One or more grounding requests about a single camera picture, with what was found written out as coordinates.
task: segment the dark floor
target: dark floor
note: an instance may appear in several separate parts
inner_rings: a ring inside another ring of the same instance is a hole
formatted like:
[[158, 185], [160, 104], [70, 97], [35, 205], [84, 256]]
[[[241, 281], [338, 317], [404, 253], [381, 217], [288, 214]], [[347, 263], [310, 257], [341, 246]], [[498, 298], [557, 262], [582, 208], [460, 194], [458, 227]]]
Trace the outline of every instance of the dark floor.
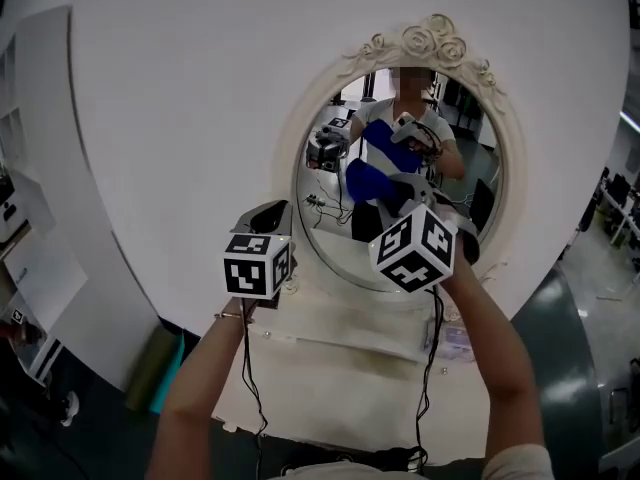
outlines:
[[[602, 452], [599, 394], [582, 324], [557, 270], [516, 315], [514, 325], [532, 356], [556, 478], [595, 477]], [[0, 385], [0, 395], [5, 393], [0, 396], [0, 478], [143, 478], [157, 416], [126, 409], [121, 392], [66, 351], [53, 374], [53, 396], [74, 389], [81, 400], [69, 428], [42, 420]], [[255, 478], [252, 435], [228, 433], [212, 421], [210, 442], [216, 478]], [[276, 438], [264, 439], [263, 449], [262, 478], [279, 476], [283, 465], [300, 457], [317, 462], [328, 457], [321, 448]], [[479, 460], [459, 461], [430, 469], [427, 476], [471, 479], [479, 478], [480, 470]]]

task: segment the shoe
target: shoe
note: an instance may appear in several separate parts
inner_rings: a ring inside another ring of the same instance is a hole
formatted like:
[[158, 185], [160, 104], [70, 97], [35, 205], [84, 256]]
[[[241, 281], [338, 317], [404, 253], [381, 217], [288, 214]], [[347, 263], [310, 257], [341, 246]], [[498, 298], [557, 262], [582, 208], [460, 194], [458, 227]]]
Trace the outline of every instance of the shoe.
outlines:
[[68, 427], [71, 425], [73, 417], [78, 414], [78, 411], [80, 410], [80, 400], [78, 400], [78, 395], [73, 391], [69, 391], [65, 404], [67, 406], [67, 418], [62, 420], [60, 423], [62, 423], [63, 427]]

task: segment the white mirror frame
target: white mirror frame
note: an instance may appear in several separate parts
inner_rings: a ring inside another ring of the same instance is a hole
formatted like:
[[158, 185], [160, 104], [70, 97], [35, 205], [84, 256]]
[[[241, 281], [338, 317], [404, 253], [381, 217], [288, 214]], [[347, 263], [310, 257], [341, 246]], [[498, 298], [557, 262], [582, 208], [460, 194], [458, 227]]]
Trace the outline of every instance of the white mirror frame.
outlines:
[[[315, 116], [336, 93], [372, 71], [394, 66], [424, 66], [453, 78], [474, 95], [494, 127], [501, 148], [501, 175], [496, 204], [480, 237], [480, 259], [474, 265], [481, 279], [487, 279], [489, 274], [495, 279], [499, 267], [508, 263], [511, 237], [524, 208], [526, 144], [509, 98], [489, 69], [489, 61], [473, 56], [451, 19], [442, 14], [386, 34], [374, 34], [369, 42], [357, 51], [343, 54], [314, 79], [282, 129], [273, 163], [275, 196], [294, 206], [299, 274], [348, 306], [396, 302], [397, 309], [407, 309], [423, 303], [424, 297], [366, 290], [342, 279], [324, 263], [310, 243], [298, 211], [299, 158]], [[367, 292], [369, 300], [363, 301]]]

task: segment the cube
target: cube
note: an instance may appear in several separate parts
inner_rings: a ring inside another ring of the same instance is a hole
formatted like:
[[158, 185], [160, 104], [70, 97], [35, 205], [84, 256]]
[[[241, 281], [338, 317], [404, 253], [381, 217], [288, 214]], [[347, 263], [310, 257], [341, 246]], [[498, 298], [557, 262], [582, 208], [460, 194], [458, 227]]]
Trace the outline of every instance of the cube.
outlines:
[[457, 232], [421, 204], [369, 244], [371, 266], [406, 293], [426, 290], [453, 274]]
[[291, 275], [291, 237], [232, 233], [224, 255], [227, 293], [271, 300]]

